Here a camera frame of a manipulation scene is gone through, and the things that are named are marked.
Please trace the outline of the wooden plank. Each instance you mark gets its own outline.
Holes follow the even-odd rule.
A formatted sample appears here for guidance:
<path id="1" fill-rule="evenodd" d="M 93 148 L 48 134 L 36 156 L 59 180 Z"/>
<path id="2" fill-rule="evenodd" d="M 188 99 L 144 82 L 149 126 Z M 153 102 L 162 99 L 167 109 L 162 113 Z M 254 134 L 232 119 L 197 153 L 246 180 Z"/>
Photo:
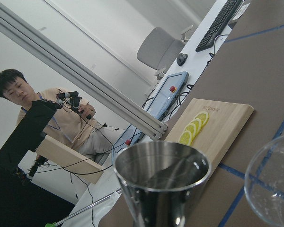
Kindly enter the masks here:
<path id="1" fill-rule="evenodd" d="M 98 182 L 104 172 L 101 165 L 48 135 L 35 152 L 93 184 Z"/>

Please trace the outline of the grey office chair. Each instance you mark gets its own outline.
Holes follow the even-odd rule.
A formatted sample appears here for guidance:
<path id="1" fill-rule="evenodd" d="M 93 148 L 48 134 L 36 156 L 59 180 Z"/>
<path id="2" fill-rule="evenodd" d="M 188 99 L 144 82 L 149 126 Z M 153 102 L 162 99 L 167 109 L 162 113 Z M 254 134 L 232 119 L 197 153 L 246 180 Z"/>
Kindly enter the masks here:
<path id="1" fill-rule="evenodd" d="M 137 59 L 145 65 L 156 70 L 157 80 L 161 80 L 170 66 L 176 61 L 177 56 L 182 52 L 186 42 L 185 33 L 192 26 L 182 31 L 182 38 L 176 39 L 163 28 L 154 28 L 141 44 Z"/>

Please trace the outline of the aluminium frame post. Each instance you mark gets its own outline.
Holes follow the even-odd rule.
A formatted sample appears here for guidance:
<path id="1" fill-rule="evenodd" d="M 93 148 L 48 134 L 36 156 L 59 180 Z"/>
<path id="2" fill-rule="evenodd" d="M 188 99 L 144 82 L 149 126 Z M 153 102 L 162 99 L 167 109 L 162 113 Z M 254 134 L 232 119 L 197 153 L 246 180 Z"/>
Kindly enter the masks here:
<path id="1" fill-rule="evenodd" d="M 151 139 L 163 139 L 168 129 L 166 124 L 105 82 L 1 2 L 0 32 Z"/>

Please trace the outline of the black monitor back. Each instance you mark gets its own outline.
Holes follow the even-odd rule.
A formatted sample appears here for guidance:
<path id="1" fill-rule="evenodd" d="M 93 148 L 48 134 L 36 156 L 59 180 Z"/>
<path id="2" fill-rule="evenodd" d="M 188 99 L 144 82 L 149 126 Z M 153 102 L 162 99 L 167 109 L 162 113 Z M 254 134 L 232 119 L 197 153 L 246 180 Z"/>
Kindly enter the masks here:
<path id="1" fill-rule="evenodd" d="M 62 106 L 45 99 L 32 102 L 32 106 L 0 149 L 0 168 L 15 172 L 18 164 L 45 138 L 44 128 Z"/>

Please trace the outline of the black keyboard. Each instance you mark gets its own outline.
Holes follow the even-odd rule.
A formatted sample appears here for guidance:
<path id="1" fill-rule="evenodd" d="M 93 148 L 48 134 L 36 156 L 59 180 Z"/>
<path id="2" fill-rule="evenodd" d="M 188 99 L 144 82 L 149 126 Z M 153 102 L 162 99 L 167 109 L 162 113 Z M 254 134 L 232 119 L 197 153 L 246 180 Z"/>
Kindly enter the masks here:
<path id="1" fill-rule="evenodd" d="M 204 37 L 200 41 L 199 45 L 196 47 L 196 52 L 201 52 L 214 45 L 216 37 L 221 34 L 241 3 L 241 0 L 226 1 L 218 15 L 212 22 L 211 26 L 205 33 Z"/>

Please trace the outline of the black computer mouse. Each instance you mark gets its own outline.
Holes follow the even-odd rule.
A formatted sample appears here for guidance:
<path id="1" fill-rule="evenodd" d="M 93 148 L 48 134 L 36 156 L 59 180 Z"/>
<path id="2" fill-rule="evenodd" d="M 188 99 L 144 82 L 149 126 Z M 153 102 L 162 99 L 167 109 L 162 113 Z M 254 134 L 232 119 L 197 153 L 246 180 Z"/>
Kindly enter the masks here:
<path id="1" fill-rule="evenodd" d="M 178 65 L 178 66 L 182 66 L 182 65 L 186 62 L 187 58 L 188 58 L 188 55 L 187 55 L 187 54 L 180 53 L 180 54 L 177 56 L 177 59 L 176 59 L 177 65 Z"/>

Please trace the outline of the lemon slice rightmost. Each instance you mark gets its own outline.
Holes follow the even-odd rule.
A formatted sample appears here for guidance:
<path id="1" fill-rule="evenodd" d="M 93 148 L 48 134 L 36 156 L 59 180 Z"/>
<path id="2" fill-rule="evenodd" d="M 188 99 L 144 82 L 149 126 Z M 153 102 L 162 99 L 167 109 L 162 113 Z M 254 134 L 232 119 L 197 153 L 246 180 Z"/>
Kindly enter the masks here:
<path id="1" fill-rule="evenodd" d="M 209 120 L 209 113 L 207 111 L 201 111 L 196 114 L 195 119 L 201 120 L 202 126 L 205 126 Z"/>

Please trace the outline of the steel jigger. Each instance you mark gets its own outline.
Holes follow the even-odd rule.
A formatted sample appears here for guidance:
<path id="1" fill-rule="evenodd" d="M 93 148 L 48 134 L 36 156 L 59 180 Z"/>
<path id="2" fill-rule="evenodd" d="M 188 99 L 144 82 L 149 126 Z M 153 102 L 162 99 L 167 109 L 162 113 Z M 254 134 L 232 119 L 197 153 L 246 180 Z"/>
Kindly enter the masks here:
<path id="1" fill-rule="evenodd" d="M 167 141 L 135 144 L 114 162 L 135 227 L 185 226 L 211 169 L 202 152 Z"/>

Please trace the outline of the clear wine glass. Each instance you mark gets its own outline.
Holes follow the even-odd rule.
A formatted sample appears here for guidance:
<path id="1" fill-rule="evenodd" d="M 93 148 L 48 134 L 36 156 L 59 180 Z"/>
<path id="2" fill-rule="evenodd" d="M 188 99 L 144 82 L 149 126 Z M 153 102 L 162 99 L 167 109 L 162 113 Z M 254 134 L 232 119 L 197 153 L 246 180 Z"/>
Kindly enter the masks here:
<path id="1" fill-rule="evenodd" d="M 273 227 L 284 227 L 284 135 L 253 156 L 245 172 L 244 191 L 260 219 Z"/>

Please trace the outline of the lemon slice leftmost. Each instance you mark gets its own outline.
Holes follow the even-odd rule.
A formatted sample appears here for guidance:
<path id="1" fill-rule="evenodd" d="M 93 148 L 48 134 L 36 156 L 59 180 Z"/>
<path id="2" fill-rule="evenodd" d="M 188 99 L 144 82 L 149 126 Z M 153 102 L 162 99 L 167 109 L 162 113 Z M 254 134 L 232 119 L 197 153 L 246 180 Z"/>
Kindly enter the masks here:
<path id="1" fill-rule="evenodd" d="M 191 131 L 186 130 L 183 131 L 182 134 L 180 135 L 178 142 L 187 146 L 190 146 L 193 141 L 193 134 Z"/>

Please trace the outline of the lemon slice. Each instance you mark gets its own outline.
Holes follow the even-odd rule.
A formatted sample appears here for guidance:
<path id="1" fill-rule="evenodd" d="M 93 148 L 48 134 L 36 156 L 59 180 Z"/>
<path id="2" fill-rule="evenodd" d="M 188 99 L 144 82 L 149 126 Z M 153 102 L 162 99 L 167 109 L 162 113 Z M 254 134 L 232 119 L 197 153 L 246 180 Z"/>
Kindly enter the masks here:
<path id="1" fill-rule="evenodd" d="M 191 131 L 186 130 L 183 131 L 182 134 L 180 135 L 178 142 L 187 146 L 190 146 L 193 141 L 193 134 Z"/>
<path id="2" fill-rule="evenodd" d="M 209 120 L 209 113 L 207 111 L 201 111 L 196 114 L 195 119 L 201 120 L 202 126 L 205 126 Z"/>
<path id="3" fill-rule="evenodd" d="M 186 125 L 186 127 L 184 128 L 184 131 L 190 131 L 192 134 L 192 138 L 194 139 L 198 133 L 197 130 L 197 126 L 194 123 L 190 123 L 188 125 Z"/>
<path id="4" fill-rule="evenodd" d="M 190 123 L 196 126 L 196 132 L 199 133 L 202 128 L 202 121 L 199 118 L 194 118 Z"/>

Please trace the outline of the bamboo cutting board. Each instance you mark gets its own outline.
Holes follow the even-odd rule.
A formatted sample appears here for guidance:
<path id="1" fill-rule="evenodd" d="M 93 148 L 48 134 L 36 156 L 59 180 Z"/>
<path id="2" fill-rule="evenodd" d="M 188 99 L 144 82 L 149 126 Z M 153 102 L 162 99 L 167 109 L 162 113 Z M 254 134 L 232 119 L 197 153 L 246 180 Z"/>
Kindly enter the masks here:
<path id="1" fill-rule="evenodd" d="M 214 172 L 254 108 L 248 104 L 194 98 L 165 140 L 177 142 L 185 126 L 201 111 L 209 113 L 209 120 L 194 139 L 192 147 L 206 155 Z"/>

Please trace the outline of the blue teach pendant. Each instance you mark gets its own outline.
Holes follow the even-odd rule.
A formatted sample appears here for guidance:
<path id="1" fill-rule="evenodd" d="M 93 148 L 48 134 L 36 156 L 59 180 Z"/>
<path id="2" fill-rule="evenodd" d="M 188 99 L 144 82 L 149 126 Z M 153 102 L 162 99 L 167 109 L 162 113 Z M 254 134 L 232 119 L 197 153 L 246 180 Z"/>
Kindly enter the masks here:
<path id="1" fill-rule="evenodd" d="M 164 80 L 156 95 L 146 106 L 145 111 L 159 121 L 165 118 L 169 108 L 176 101 L 182 87 L 186 84 L 189 74 L 187 71 L 170 74 Z"/>
<path id="2" fill-rule="evenodd" d="M 144 137 L 144 133 L 133 125 L 121 134 L 113 145 L 112 157 L 116 158 L 125 148 L 139 142 Z"/>

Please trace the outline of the green handled reach tool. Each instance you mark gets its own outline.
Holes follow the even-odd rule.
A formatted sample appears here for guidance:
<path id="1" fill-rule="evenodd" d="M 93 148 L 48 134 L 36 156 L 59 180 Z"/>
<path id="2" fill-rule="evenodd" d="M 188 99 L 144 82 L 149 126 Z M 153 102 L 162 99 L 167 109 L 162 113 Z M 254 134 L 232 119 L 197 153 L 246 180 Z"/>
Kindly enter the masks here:
<path id="1" fill-rule="evenodd" d="M 86 207 L 84 207 L 84 208 L 82 208 L 82 209 L 80 209 L 80 210 L 78 210 L 78 211 L 76 211 L 76 212 L 74 212 L 74 213 L 68 215 L 67 217 L 63 218 L 62 220 L 60 220 L 60 221 L 58 221 L 58 222 L 47 223 L 47 224 L 45 225 L 45 227 L 58 227 L 58 226 L 61 226 L 61 225 L 62 225 L 64 222 L 66 222 L 67 220 L 69 220 L 69 219 L 71 219 L 71 218 L 73 218 L 73 217 L 75 217 L 75 216 L 77 216 L 77 215 L 79 215 L 79 214 L 81 214 L 81 213 L 83 213 L 83 212 L 89 210 L 89 209 L 94 208 L 95 206 L 97 206 L 97 205 L 99 205 L 99 204 L 101 204 L 101 203 L 103 203 L 103 202 L 109 200 L 112 196 L 114 196 L 114 195 L 116 195 L 116 194 L 121 195 L 121 194 L 122 194 L 122 189 L 121 189 L 121 188 L 117 189 L 116 191 L 114 191 L 114 192 L 112 192 L 112 193 L 106 195 L 105 197 L 103 197 L 103 198 L 101 198 L 101 199 L 95 201 L 94 203 L 92 203 L 92 204 L 90 204 L 90 205 L 88 205 L 88 206 L 86 206 Z"/>

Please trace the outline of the person in beige clothes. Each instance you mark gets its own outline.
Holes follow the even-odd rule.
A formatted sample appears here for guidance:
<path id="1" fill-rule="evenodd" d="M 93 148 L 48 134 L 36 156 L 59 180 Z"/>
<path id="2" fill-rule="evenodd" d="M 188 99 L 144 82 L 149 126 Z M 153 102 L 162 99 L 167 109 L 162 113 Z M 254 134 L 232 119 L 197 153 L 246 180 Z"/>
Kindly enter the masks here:
<path id="1" fill-rule="evenodd" d="M 66 92 L 62 87 L 35 92 L 20 71 L 7 69 L 0 72 L 0 97 L 21 107 L 18 122 L 28 113 L 33 101 L 56 101 L 57 94 Z M 44 132 L 85 156 L 94 157 L 109 151 L 122 134 L 122 129 L 101 124 L 93 117 L 87 119 L 88 115 L 94 116 L 95 108 L 85 99 L 80 101 L 79 111 L 81 114 L 58 110 Z"/>

